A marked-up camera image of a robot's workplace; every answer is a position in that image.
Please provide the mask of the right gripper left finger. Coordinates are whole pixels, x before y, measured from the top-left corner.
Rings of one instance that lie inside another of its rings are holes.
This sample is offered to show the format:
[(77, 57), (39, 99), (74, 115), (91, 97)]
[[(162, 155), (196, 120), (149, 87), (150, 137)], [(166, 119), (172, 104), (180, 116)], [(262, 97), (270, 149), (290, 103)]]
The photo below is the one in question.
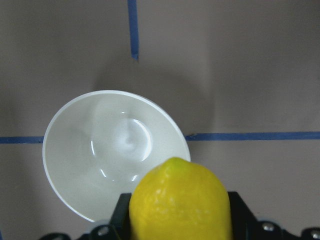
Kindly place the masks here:
[(119, 196), (111, 219), (108, 223), (108, 240), (130, 240), (131, 223), (129, 216), (129, 203), (131, 193), (122, 193)]

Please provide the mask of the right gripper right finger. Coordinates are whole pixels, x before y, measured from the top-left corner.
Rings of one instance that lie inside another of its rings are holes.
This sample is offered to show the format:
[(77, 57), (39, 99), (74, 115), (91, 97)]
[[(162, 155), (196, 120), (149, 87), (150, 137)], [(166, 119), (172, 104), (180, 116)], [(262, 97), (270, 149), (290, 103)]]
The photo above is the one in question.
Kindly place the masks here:
[(234, 240), (253, 240), (257, 218), (236, 191), (228, 192)]

